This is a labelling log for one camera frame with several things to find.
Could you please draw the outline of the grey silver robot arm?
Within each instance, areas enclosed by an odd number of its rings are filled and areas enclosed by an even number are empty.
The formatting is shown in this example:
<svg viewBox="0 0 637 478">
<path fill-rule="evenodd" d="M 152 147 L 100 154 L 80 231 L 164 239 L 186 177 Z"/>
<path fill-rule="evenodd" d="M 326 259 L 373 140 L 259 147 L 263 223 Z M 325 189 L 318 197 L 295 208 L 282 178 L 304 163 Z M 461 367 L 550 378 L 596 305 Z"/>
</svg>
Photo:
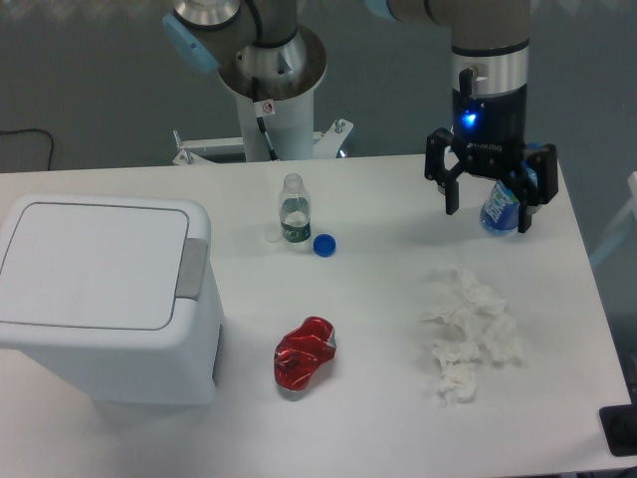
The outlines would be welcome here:
<svg viewBox="0 0 637 478">
<path fill-rule="evenodd" d="M 558 190 L 555 147 L 525 139 L 530 3 L 369 1 L 366 8 L 365 59 L 381 82 L 402 73 L 408 58 L 423 59 L 417 28 L 444 32 L 452 123 L 427 137 L 424 175 L 444 194 L 447 213 L 458 210 L 462 174 L 489 178 L 513 200 L 513 228 L 526 232 Z M 296 2 L 176 1 L 163 28 L 193 69 L 216 73 L 235 96 L 248 160 L 316 155 L 314 92 L 326 49 L 301 23 Z"/>
</svg>

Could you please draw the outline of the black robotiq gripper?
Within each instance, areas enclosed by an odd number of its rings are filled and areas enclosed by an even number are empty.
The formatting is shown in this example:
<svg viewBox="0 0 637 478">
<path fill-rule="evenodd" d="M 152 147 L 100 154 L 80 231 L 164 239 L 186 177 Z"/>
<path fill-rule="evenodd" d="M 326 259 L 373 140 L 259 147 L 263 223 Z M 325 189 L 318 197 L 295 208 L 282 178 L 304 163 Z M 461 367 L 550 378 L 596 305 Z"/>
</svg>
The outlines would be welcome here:
<svg viewBox="0 0 637 478">
<path fill-rule="evenodd" d="M 464 98 L 452 91 L 454 133 L 445 128 L 427 137 L 424 176 L 443 189 L 445 212 L 459 209 L 458 177 L 499 179 L 520 202 L 518 232 L 527 232 L 532 217 L 557 194 L 557 148 L 552 143 L 526 144 L 528 88 L 503 95 Z M 445 150 L 458 158 L 445 165 Z"/>
</svg>

